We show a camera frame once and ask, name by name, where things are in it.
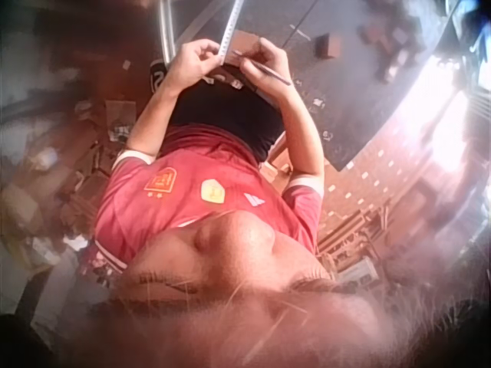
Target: metal pole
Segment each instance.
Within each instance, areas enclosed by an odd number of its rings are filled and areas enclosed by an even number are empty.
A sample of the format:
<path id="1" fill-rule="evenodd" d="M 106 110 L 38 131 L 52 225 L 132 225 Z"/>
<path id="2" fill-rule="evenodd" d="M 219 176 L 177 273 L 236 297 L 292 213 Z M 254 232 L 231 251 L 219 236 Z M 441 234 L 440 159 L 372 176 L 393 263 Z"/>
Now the metal pole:
<path id="1" fill-rule="evenodd" d="M 167 67 L 176 57 L 176 45 L 174 43 L 174 30 L 170 0 L 159 1 L 159 24 L 163 62 Z"/>

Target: red shirt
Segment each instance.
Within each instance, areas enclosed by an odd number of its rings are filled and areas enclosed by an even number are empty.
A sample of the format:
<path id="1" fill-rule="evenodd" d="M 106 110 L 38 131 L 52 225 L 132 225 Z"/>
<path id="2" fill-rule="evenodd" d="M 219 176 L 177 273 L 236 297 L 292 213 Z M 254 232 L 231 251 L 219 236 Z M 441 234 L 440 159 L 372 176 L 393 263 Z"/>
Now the red shirt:
<path id="1" fill-rule="evenodd" d="M 163 156 L 149 163 L 148 156 L 125 151 L 99 210 L 96 244 L 117 269 L 157 233 L 232 209 L 254 213 L 315 252 L 321 193 L 294 180 L 280 196 L 249 148 L 224 130 L 176 128 L 166 136 Z"/>

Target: black shorts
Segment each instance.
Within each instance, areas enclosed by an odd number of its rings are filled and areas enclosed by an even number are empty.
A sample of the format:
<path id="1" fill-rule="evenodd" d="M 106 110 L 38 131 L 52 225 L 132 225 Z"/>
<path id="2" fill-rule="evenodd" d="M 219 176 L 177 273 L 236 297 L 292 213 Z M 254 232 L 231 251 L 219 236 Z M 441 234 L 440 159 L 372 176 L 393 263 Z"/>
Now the black shorts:
<path id="1" fill-rule="evenodd" d="M 153 64 L 151 84 L 163 79 L 163 64 Z M 281 114 L 254 91 L 244 86 L 237 90 L 228 84 L 207 84 L 201 80 L 181 93 L 170 125 L 204 123 L 222 128 L 247 143 L 259 163 L 283 133 Z"/>

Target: ruler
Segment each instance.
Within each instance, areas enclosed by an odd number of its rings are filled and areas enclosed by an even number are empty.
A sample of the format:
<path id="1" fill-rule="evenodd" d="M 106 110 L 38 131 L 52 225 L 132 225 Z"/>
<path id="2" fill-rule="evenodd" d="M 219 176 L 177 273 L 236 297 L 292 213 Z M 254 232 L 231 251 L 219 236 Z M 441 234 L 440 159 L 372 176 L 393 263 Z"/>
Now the ruler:
<path id="1" fill-rule="evenodd" d="M 218 51 L 218 55 L 222 57 L 222 65 L 229 50 L 233 32 L 236 29 L 237 21 L 239 20 L 240 11 L 242 10 L 244 1 L 245 0 L 234 0 L 232 12 L 230 13 L 230 18 L 227 22 L 225 32 L 223 33 L 222 43 L 220 44 L 220 49 Z"/>

